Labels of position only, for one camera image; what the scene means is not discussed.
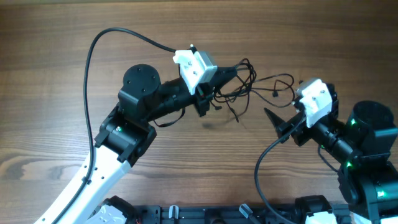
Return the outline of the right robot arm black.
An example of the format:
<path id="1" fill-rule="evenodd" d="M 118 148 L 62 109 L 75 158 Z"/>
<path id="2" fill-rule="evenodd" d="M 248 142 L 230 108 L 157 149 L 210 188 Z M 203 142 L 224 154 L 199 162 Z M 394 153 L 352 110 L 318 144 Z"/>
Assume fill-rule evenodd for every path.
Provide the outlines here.
<path id="1" fill-rule="evenodd" d="M 264 110 L 278 136 L 266 151 L 288 138 L 298 146 L 314 140 L 340 163 L 339 190 L 349 210 L 369 223 L 397 223 L 397 170 L 389 161 L 397 126 L 391 110 L 360 101 L 343 123 L 333 84 L 315 79 L 302 83 L 297 94 L 292 102 L 297 114 L 288 121 Z"/>

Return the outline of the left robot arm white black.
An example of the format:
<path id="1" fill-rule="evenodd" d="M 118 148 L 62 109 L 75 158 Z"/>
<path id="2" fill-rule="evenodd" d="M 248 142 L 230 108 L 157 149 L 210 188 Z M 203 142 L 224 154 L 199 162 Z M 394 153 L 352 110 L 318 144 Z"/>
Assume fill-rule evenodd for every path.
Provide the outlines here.
<path id="1" fill-rule="evenodd" d="M 144 155 L 157 133 L 151 121 L 193 105 L 199 116 L 213 95 L 235 78 L 234 67 L 217 68 L 205 83 L 189 90 L 183 77 L 162 83 L 157 70 L 135 65 L 123 77 L 119 101 L 89 139 L 90 152 L 78 172 L 37 223 L 85 223 L 111 188 Z"/>

